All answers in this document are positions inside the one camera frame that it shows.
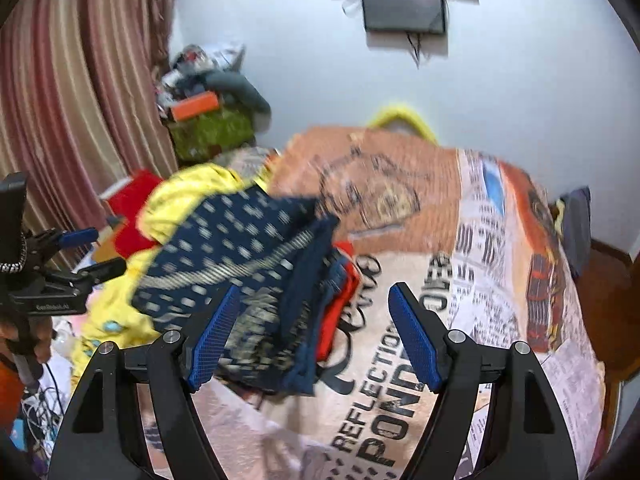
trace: orange box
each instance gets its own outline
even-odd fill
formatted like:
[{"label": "orange box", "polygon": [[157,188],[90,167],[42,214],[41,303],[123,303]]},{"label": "orange box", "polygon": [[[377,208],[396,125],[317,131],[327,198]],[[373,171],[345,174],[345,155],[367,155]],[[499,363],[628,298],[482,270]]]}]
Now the orange box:
[{"label": "orange box", "polygon": [[171,115],[174,121],[186,121],[192,117],[205,112],[220,108],[218,96],[213,92],[203,92],[202,94],[183,99],[177,105],[171,107]]}]

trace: white patterned navy fabric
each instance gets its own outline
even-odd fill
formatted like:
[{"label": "white patterned navy fabric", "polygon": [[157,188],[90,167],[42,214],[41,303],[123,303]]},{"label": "white patterned navy fabric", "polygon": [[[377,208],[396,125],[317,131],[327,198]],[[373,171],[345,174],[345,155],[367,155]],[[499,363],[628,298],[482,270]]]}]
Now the white patterned navy fabric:
[{"label": "white patterned navy fabric", "polygon": [[237,285],[244,311],[220,367],[257,388],[312,394],[311,339],[338,224],[315,210],[315,199],[273,199],[257,186],[206,198],[156,256],[133,306],[159,332],[180,330],[218,286]]}]

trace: brown blanket section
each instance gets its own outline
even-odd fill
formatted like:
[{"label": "brown blanket section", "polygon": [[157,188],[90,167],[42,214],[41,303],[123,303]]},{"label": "brown blanket section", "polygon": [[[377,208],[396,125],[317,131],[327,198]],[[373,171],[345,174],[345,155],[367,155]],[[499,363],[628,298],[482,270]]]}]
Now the brown blanket section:
[{"label": "brown blanket section", "polygon": [[461,195],[458,152],[383,130],[323,126],[295,136],[273,196],[314,195],[357,253],[451,254]]}]

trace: yellow garment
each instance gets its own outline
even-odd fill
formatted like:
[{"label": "yellow garment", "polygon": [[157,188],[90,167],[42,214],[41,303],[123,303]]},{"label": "yellow garment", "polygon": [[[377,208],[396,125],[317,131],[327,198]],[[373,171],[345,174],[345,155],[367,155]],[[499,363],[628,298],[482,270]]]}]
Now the yellow garment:
[{"label": "yellow garment", "polygon": [[251,185],[233,170],[199,164],[172,175],[146,200],[138,214],[138,230],[150,240],[167,243],[204,197],[237,193]]},{"label": "yellow garment", "polygon": [[424,140],[438,145],[438,139],[422,117],[408,106],[393,105],[382,108],[376,117],[368,124],[369,128],[383,128],[393,121],[404,121],[409,124]]},{"label": "yellow garment", "polygon": [[159,250],[155,248],[134,254],[127,260],[127,272],[105,283],[98,294],[71,355],[73,388],[101,343],[113,341],[119,348],[129,348],[146,345],[158,338],[159,333],[154,330],[151,318],[131,306],[131,297]]}]

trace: yellow cloth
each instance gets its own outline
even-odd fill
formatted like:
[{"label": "yellow cloth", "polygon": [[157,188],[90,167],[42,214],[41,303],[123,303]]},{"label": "yellow cloth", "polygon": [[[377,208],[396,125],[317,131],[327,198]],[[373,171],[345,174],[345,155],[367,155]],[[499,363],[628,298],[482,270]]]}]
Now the yellow cloth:
[{"label": "yellow cloth", "polygon": [[199,164],[175,173],[156,187],[138,214],[138,230],[150,240],[165,244],[204,197],[237,193],[251,185],[233,170]]},{"label": "yellow cloth", "polygon": [[95,349],[104,341],[113,341],[119,348],[146,345],[155,341],[159,333],[151,318],[131,306],[138,282],[160,249],[134,254],[127,260],[127,272],[105,283],[91,306],[82,334],[71,355],[74,371],[71,385],[76,387]]}]

